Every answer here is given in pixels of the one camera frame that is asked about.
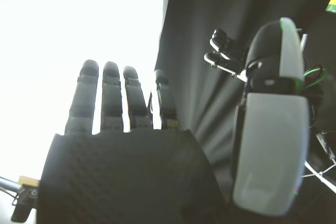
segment green block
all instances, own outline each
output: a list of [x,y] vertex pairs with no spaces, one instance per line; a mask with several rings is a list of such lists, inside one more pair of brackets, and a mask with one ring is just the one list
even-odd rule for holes
[[327,9],[325,9],[327,12],[336,13],[336,5],[328,5]]

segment green wire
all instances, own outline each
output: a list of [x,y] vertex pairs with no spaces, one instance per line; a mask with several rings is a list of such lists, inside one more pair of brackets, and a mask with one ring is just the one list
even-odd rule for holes
[[[309,75],[311,73],[314,73],[316,71],[319,71],[319,70],[320,70],[319,68],[315,68],[315,69],[309,70],[308,72],[304,73],[304,75],[306,77],[307,75]],[[328,71],[325,68],[323,68],[322,71],[324,72],[324,75],[320,79],[318,79],[317,81],[309,84],[308,86],[304,87],[303,89],[310,88],[310,87],[320,83],[321,81],[323,81],[328,76]]]

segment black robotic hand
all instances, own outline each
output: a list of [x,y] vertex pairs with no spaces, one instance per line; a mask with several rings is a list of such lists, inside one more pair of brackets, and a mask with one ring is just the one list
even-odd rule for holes
[[46,159],[37,223],[228,223],[202,149],[179,130],[166,77],[156,72],[164,130],[153,130],[137,72],[126,67],[123,76],[131,132],[123,132],[118,67],[108,62],[101,132],[92,135],[98,65],[84,63],[65,135],[55,135]]

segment black cloth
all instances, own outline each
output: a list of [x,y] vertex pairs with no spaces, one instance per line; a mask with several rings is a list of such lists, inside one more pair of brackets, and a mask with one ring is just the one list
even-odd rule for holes
[[[213,31],[221,28],[230,38],[248,47],[262,25],[281,17],[291,18],[298,28],[303,28],[309,34],[304,51],[307,67],[321,64],[329,72],[327,80],[321,85],[324,96],[315,126],[320,130],[335,130],[336,57],[333,41],[336,39],[336,15],[325,11],[328,2],[329,0],[169,0],[156,68],[164,70],[168,75],[181,126],[190,129],[200,142],[226,199],[229,198],[232,186],[230,159],[235,107],[241,99],[243,83],[221,70],[211,68],[203,60],[204,54],[212,49],[209,40]],[[310,184],[305,183],[313,180],[317,179],[306,179],[302,188],[310,187]],[[333,200],[334,205],[335,195],[318,180],[315,184],[316,191],[327,190],[325,194],[329,200]],[[300,210],[293,207],[295,220],[291,219],[291,223],[334,223],[330,222],[336,218],[330,204],[323,211],[326,213],[323,216],[328,219],[317,222],[312,217],[313,207],[305,206],[315,201],[313,195],[310,197],[309,192],[301,194],[309,200],[296,204]],[[236,216],[251,218],[251,215],[246,214]],[[290,213],[286,220],[292,216],[293,213]],[[237,220],[236,223],[256,223],[241,221]]]

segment yellow block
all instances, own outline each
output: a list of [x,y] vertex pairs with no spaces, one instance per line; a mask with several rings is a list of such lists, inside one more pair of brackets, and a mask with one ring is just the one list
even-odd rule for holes
[[39,183],[40,183],[39,180],[28,178],[25,176],[20,176],[19,182],[18,182],[19,185],[35,186],[35,187],[38,187]]
[[336,0],[330,0],[329,5],[336,5]]

